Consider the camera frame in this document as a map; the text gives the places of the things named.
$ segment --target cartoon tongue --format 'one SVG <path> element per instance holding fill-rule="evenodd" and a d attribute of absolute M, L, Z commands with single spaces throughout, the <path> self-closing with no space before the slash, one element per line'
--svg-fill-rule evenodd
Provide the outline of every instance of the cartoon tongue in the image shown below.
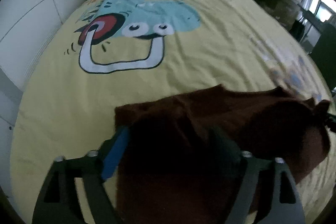
<path fill-rule="evenodd" d="M 131 69 L 149 69 L 154 68 L 162 62 L 164 54 L 163 37 L 155 37 L 152 39 L 148 56 L 145 59 L 135 61 L 119 61 L 110 64 L 98 64 L 92 60 L 91 45 L 95 37 L 95 33 L 99 31 L 99 25 L 91 25 L 83 42 L 82 49 L 79 53 L 79 65 L 88 73 L 112 73 L 119 70 Z"/>

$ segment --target metal screw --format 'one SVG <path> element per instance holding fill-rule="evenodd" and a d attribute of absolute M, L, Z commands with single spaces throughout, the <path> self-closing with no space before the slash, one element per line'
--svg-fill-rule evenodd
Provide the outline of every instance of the metal screw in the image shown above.
<path fill-rule="evenodd" d="M 98 151 L 97 150 L 91 150 L 87 154 L 88 157 L 96 157 L 98 156 Z"/>
<path fill-rule="evenodd" d="M 241 154 L 245 158 L 252 158 L 253 157 L 252 153 L 249 152 L 249 151 L 242 151 Z"/>
<path fill-rule="evenodd" d="M 279 164 L 284 164 L 285 161 L 283 160 L 283 158 L 275 158 L 275 162 L 279 163 Z"/>
<path fill-rule="evenodd" d="M 56 159 L 54 159 L 54 161 L 58 161 L 58 162 L 63 161 L 63 160 L 65 160 L 64 156 L 58 156 Z"/>

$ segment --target cartoon eye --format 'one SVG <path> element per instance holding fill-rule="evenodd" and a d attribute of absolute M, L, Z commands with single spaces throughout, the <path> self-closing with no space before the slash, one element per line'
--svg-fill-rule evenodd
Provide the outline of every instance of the cartoon eye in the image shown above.
<path fill-rule="evenodd" d="M 168 35 L 174 33 L 172 25 L 168 23 L 156 24 L 154 25 L 153 30 L 159 35 Z"/>
<path fill-rule="evenodd" d="M 134 22 L 127 25 L 121 33 L 125 37 L 139 37 L 144 35 L 149 30 L 147 23 L 145 22 Z"/>

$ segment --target bed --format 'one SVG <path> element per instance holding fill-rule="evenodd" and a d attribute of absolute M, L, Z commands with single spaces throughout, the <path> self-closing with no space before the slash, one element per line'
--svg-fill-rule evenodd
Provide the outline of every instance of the bed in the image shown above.
<path fill-rule="evenodd" d="M 46 48 L 22 98 L 11 179 L 23 220 L 31 222 L 57 156 L 80 157 L 111 138 L 115 107 L 218 84 L 243 92 L 282 86 L 332 101 L 312 60 L 253 0 L 87 0 Z M 307 224 L 333 194 L 336 136 L 329 137 L 329 155 L 297 185 Z M 105 183 L 112 203 L 116 177 Z M 79 180 L 77 187 L 93 223 Z"/>

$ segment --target black outline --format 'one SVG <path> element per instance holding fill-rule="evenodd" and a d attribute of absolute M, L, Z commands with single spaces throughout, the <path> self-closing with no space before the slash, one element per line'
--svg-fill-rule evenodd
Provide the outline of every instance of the black outline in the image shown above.
<path fill-rule="evenodd" d="M 75 33 L 75 32 L 81 32 L 81 33 L 82 33 L 82 31 L 85 30 L 85 28 L 86 28 L 89 24 L 90 24 L 90 23 L 88 23 L 88 24 L 86 24 L 86 25 L 80 27 L 79 29 L 77 29 L 76 31 L 74 31 L 74 33 Z"/>
<path fill-rule="evenodd" d="M 89 74 L 94 74 L 94 75 L 109 75 L 109 74 L 117 72 L 117 71 L 127 71 L 127 70 L 137 70 L 137 69 L 154 69 L 154 68 L 158 67 L 162 63 L 163 59 L 165 58 L 165 36 L 159 36 L 159 37 L 162 37 L 162 40 L 163 40 L 162 58 L 161 58 L 160 62 L 157 63 L 157 65 L 155 65 L 154 67 L 150 67 L 150 68 L 134 68 L 134 69 L 121 69 L 121 70 L 114 70 L 112 72 L 89 72 L 89 71 L 83 69 L 83 67 L 81 66 L 81 63 L 80 63 L 81 52 L 82 52 L 83 47 L 81 47 L 81 50 L 80 50 L 79 55 L 78 55 L 78 64 L 79 64 L 80 68 L 83 71 L 85 71 L 86 73 L 89 73 Z M 144 60 L 147 60 L 149 58 L 149 56 L 151 54 L 152 45 L 153 45 L 153 39 L 151 41 L 151 45 L 150 45 L 150 48 L 149 48 L 149 51 L 148 51 L 148 55 L 144 59 L 136 59 L 136 60 L 128 60 L 128 61 L 118 61 L 118 62 L 112 62 L 112 63 L 108 63 L 108 64 L 101 64 L 101 63 L 97 63 L 97 62 L 95 62 L 93 60 L 93 58 L 92 58 L 92 51 L 91 51 L 92 50 L 92 44 L 91 44 L 90 45 L 90 58 L 91 58 L 92 63 L 94 63 L 95 65 L 102 65 L 102 66 L 108 66 L 108 65 L 112 65 L 112 64 L 116 64 L 116 63 L 128 63 L 128 62 L 135 62 L 135 61 L 144 61 Z"/>
<path fill-rule="evenodd" d="M 93 18 L 94 16 L 95 16 L 95 15 L 90 15 L 90 16 L 88 16 L 87 18 L 82 19 L 82 21 L 90 20 L 90 19 Z"/>
<path fill-rule="evenodd" d="M 98 12 L 98 11 L 99 11 L 99 9 L 97 9 L 97 10 L 93 10 L 93 11 L 87 12 L 87 14 L 96 13 L 96 12 Z"/>
<path fill-rule="evenodd" d="M 158 33 L 151 33 L 151 34 L 146 34 L 146 35 L 140 35 L 136 38 L 142 39 L 142 40 L 151 40 L 156 37 L 164 37 L 164 35 L 159 35 Z"/>
<path fill-rule="evenodd" d="M 127 15 L 127 17 L 129 17 L 129 13 L 128 12 L 123 12 L 123 11 L 120 11 L 120 13 L 124 13 Z"/>

